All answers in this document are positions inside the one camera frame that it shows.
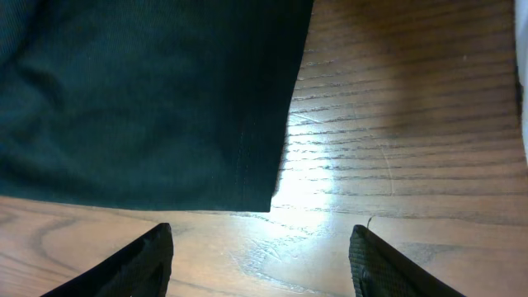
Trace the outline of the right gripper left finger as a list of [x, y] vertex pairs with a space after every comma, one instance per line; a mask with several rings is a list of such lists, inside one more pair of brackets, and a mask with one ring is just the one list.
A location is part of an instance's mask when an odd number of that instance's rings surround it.
[[161, 223], [43, 297], [165, 297], [172, 258], [172, 229]]

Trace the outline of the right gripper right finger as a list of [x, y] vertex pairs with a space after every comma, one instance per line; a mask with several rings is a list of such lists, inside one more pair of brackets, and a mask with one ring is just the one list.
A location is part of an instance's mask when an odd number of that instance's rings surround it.
[[463, 297], [364, 225], [354, 226], [349, 262], [356, 297]]

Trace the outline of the black t-shirt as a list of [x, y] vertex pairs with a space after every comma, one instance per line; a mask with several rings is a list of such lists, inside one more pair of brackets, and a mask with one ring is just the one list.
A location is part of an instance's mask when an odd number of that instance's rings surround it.
[[267, 212], [312, 8], [2, 0], [2, 194]]

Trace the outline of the crumpled white shirt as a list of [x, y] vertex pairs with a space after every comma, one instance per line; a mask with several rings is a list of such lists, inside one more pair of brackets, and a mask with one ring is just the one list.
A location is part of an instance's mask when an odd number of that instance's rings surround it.
[[527, 154], [527, 0], [514, 1], [516, 70], [521, 97], [521, 132], [525, 154]]

